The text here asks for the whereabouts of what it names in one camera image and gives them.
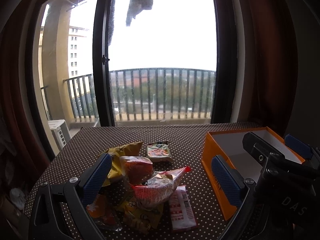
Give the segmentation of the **orange clear spicy snack pouch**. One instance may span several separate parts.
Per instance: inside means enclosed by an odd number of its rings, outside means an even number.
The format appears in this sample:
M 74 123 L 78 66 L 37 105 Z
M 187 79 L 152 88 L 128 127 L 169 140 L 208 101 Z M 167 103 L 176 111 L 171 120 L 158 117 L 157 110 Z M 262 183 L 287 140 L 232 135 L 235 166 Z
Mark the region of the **orange clear spicy snack pouch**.
M 86 210 L 94 222 L 100 226 L 116 226 L 117 222 L 105 195 L 98 194 Z

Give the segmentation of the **red white peanut snack bag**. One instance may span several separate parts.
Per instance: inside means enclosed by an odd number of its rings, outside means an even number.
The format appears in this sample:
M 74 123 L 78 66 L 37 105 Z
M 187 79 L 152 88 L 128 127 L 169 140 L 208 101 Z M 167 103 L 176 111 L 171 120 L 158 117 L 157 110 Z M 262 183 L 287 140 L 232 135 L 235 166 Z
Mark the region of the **red white peanut snack bag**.
M 183 176 L 190 172 L 189 166 L 170 171 L 156 172 L 145 184 L 131 185 L 136 200 L 150 209 L 166 202 L 180 184 Z

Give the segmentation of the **yellow cartoon noodle snack packet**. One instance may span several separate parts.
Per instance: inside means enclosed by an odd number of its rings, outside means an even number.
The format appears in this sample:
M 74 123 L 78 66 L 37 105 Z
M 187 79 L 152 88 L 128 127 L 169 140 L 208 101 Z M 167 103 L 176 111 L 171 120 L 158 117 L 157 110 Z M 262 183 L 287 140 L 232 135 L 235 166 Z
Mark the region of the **yellow cartoon noodle snack packet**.
M 122 221 L 141 233 L 147 234 L 157 226 L 163 215 L 164 204 L 152 208 L 145 208 L 136 200 L 132 192 L 125 194 L 125 197 L 117 207 L 122 216 Z

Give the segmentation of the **green noodle snack packet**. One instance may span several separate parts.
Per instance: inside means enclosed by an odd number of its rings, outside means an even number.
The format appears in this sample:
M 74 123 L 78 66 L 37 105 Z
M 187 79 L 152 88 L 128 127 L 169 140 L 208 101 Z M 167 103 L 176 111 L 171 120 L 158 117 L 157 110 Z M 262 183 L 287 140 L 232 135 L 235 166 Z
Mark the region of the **green noodle snack packet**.
M 147 144 L 147 157 L 153 162 L 173 163 L 172 154 L 169 149 L 169 141 L 157 141 Z

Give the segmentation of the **red clear spicy snack pouch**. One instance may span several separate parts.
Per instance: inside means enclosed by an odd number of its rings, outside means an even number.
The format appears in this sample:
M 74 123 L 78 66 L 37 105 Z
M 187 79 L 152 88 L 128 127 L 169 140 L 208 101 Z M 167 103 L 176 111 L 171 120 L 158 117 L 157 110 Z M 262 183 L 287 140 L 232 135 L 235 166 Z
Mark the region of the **red clear spicy snack pouch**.
M 154 174 L 150 159 L 140 156 L 120 157 L 121 172 L 131 185 L 138 185 L 148 180 Z

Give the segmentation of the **yellow honey butter chip bag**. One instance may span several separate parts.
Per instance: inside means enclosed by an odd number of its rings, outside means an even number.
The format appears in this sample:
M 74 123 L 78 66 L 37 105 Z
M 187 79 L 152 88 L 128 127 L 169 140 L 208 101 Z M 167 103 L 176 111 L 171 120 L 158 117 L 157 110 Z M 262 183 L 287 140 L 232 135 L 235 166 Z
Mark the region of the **yellow honey butter chip bag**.
M 106 175 L 102 187 L 109 186 L 112 182 L 118 181 L 123 176 L 133 177 L 133 182 L 138 183 L 144 177 L 144 165 L 139 159 L 139 152 L 143 145 L 142 141 L 132 142 L 126 145 L 109 148 L 103 153 L 108 153 L 112 158 L 111 169 Z

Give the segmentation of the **orange cardboard box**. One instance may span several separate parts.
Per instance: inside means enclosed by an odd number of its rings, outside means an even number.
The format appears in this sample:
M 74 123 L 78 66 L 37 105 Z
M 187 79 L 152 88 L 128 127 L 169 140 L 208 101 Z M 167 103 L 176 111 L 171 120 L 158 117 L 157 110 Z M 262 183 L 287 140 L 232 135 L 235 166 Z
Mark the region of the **orange cardboard box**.
M 257 182 L 262 166 L 243 149 L 242 139 L 247 132 L 253 132 L 267 141 L 277 150 L 282 152 L 286 159 L 299 164 L 302 164 L 305 161 L 305 159 L 299 156 L 295 151 L 285 146 L 284 139 L 268 127 L 208 132 L 204 141 L 201 163 L 214 189 L 220 204 L 220 210 L 222 211 L 225 220 L 229 220 L 235 214 L 236 207 L 229 203 L 219 182 L 213 175 L 212 159 L 216 155 L 221 155 L 226 163 L 231 168 L 236 169 L 242 177 L 252 178 Z

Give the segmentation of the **dark red curtain right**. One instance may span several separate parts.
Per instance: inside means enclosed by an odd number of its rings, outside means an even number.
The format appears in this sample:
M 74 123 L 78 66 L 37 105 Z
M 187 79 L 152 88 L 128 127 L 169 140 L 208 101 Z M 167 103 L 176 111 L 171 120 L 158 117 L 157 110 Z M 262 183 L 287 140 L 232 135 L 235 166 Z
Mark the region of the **dark red curtain right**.
M 298 77 L 297 41 L 286 0 L 244 0 L 251 26 L 253 91 L 248 119 L 283 136 L 289 124 Z

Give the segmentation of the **dark red curtain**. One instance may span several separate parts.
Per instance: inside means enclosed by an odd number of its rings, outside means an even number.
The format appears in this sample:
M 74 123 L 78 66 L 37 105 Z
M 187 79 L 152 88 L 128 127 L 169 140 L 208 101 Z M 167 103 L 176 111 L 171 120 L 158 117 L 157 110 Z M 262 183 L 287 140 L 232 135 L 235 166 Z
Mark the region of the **dark red curtain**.
M 286 0 L 244 0 L 251 26 L 253 91 L 248 119 L 283 136 L 289 124 L 298 77 L 297 41 Z
M 31 76 L 34 0 L 21 0 L 1 32 L 1 120 L 14 151 L 17 187 L 30 191 L 53 159 Z

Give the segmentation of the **white red sachet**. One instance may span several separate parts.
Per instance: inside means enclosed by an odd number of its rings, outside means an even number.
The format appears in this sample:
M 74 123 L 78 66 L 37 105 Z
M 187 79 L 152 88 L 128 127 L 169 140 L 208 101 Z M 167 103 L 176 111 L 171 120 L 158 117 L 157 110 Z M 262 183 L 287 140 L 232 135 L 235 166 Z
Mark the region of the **white red sachet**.
M 169 210 L 174 231 L 187 231 L 197 227 L 185 185 L 178 186 L 169 198 Z

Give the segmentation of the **dark red curtain left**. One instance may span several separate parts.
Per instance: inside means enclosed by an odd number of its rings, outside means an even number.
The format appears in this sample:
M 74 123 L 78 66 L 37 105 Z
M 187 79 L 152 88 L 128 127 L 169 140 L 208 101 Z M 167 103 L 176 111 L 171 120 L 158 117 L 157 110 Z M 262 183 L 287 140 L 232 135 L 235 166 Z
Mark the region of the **dark red curtain left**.
M 34 0 L 21 0 L 1 32 L 1 120 L 14 151 L 17 187 L 30 191 L 53 159 L 31 76 Z

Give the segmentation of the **brown polka dot tablecloth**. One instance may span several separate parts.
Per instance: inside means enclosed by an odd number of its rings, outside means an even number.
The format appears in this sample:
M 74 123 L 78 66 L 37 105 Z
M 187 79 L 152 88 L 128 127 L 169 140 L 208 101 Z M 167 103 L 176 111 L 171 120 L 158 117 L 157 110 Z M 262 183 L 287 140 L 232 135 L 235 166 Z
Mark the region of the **brown polka dot tablecloth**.
M 284 239 L 283 140 L 250 123 L 82 129 L 27 203 L 29 239 Z

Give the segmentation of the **white air conditioner unit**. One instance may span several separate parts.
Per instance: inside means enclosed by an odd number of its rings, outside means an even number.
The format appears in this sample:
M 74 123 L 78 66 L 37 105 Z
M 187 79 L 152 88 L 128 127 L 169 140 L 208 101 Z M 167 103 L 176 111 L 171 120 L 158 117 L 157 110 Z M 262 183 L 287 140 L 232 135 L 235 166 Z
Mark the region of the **white air conditioner unit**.
M 49 120 L 48 125 L 55 139 L 57 147 L 61 151 L 71 140 L 71 135 L 67 123 L 64 119 Z

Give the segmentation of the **black balcony railing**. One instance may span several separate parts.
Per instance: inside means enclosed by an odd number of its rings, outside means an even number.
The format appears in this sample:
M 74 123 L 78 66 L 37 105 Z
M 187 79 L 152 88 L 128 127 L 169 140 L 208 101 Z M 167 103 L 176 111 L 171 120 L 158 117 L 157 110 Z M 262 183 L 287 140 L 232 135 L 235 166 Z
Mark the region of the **black balcony railing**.
M 116 122 L 209 120 L 216 71 L 185 68 L 137 68 L 110 72 Z M 75 120 L 98 118 L 93 74 L 63 80 Z

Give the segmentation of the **black window frame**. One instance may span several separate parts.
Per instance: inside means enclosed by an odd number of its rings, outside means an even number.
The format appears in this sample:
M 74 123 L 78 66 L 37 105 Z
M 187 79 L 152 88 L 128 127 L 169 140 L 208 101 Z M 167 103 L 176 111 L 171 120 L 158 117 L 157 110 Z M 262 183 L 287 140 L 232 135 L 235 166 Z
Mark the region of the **black window frame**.
M 112 0 L 97 0 L 93 27 L 93 77 L 101 126 L 114 126 L 108 73 L 108 20 Z M 235 95 L 237 32 L 232 0 L 214 0 L 217 32 L 217 78 L 212 124 L 231 122 Z

